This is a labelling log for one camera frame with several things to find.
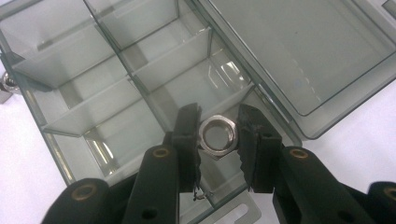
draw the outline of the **box lid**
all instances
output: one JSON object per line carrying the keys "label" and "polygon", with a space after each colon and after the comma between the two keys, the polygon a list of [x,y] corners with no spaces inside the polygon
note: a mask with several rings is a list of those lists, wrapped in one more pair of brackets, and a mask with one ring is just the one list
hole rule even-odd
{"label": "box lid", "polygon": [[290,127],[318,138],[396,77],[396,22],[384,2],[190,5],[222,36]]}

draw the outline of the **screw hole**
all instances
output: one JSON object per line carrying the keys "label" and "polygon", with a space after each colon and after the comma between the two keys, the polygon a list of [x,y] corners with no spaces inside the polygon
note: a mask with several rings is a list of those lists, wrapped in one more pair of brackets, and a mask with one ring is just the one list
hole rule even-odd
{"label": "screw hole", "polygon": [[270,133],[264,133],[262,136],[263,137],[272,137],[272,135]]}
{"label": "screw hole", "polygon": [[82,185],[72,192],[72,198],[76,201],[84,201],[89,199],[93,194],[95,194],[97,188],[94,184]]}
{"label": "screw hole", "polygon": [[387,187],[384,189],[384,192],[389,198],[396,201],[396,188]]}
{"label": "screw hole", "polygon": [[355,221],[355,218],[346,211],[339,211],[338,216],[348,223],[352,223],[353,221]]}
{"label": "screw hole", "polygon": [[154,155],[154,157],[162,158],[162,157],[165,157],[165,156],[167,156],[169,154],[169,150],[166,149],[166,148],[158,148],[158,149],[155,149],[152,152],[152,154]]}
{"label": "screw hole", "polygon": [[306,159],[308,158],[308,153],[306,153],[305,151],[302,151],[300,149],[292,149],[290,151],[290,155],[298,158],[298,159]]}
{"label": "screw hole", "polygon": [[155,208],[146,208],[142,212],[142,218],[146,220],[154,219],[157,216],[157,209]]}

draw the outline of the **black plastic part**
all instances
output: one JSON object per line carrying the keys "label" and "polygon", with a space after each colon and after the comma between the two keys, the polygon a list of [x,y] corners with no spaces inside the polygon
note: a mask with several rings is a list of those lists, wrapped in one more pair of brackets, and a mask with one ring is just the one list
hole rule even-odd
{"label": "black plastic part", "polygon": [[62,192],[42,223],[114,223],[108,196],[105,181],[79,180]]}
{"label": "black plastic part", "polygon": [[256,107],[240,105],[237,122],[238,154],[247,187],[256,193],[272,193],[282,137]]}
{"label": "black plastic part", "polygon": [[298,204],[302,223],[374,223],[309,150],[285,147],[279,167]]}
{"label": "black plastic part", "polygon": [[170,146],[146,151],[122,223],[178,223],[177,151]]}
{"label": "black plastic part", "polygon": [[132,189],[134,188],[134,182],[136,181],[137,174],[131,175],[121,182],[110,187],[110,198],[113,212],[113,223],[121,223],[125,213],[128,200],[131,197]]}
{"label": "black plastic part", "polygon": [[301,223],[300,209],[292,198],[274,192],[273,205],[280,224]]}
{"label": "black plastic part", "polygon": [[172,133],[172,147],[177,150],[180,192],[193,192],[199,188],[201,158],[198,154],[198,128],[201,108],[190,104],[178,110],[175,129]]}
{"label": "black plastic part", "polygon": [[367,198],[368,212],[378,223],[396,223],[396,183],[375,182]]}

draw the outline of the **metal nut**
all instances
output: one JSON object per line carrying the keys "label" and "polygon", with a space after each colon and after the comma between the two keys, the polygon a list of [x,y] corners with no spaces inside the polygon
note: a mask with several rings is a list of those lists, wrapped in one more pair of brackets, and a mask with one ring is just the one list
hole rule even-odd
{"label": "metal nut", "polygon": [[[219,127],[227,133],[227,143],[222,148],[215,148],[210,146],[207,142],[205,134],[213,127]],[[200,145],[205,152],[215,157],[223,157],[232,152],[238,143],[238,136],[235,123],[232,120],[223,117],[222,115],[215,115],[205,120],[199,128]]]}

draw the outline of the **white surface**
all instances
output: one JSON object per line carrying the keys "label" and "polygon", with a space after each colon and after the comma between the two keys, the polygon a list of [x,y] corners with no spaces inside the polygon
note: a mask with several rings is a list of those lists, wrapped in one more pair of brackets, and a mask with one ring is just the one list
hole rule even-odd
{"label": "white surface", "polygon": [[[396,182],[396,82],[319,140],[304,143],[338,180],[366,191]],[[0,223],[38,223],[65,188],[30,112],[19,95],[0,105]],[[277,223],[271,196],[250,194],[262,209],[257,223]]]}
{"label": "white surface", "polygon": [[0,105],[0,223],[39,223],[64,180],[20,95]]}

